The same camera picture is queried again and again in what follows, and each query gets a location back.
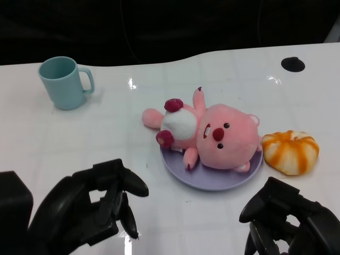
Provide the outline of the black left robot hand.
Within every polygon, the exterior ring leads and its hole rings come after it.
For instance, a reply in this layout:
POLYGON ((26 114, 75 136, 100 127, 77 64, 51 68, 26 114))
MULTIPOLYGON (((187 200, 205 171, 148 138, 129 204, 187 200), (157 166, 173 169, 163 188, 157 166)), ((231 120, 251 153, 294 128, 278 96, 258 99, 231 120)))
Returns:
POLYGON ((28 229, 30 254, 70 254, 119 232, 139 233, 127 194, 147 197, 145 182, 121 159, 93 165, 60 180, 45 197, 28 229))

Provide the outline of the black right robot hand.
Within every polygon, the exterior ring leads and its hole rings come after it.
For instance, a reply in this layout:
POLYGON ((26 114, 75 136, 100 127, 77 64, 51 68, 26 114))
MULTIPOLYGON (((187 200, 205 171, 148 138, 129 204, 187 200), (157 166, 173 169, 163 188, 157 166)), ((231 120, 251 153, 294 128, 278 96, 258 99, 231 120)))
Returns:
POLYGON ((239 221, 250 224, 245 254, 339 254, 339 220, 326 207, 299 194, 299 189, 274 177, 242 210, 239 221))

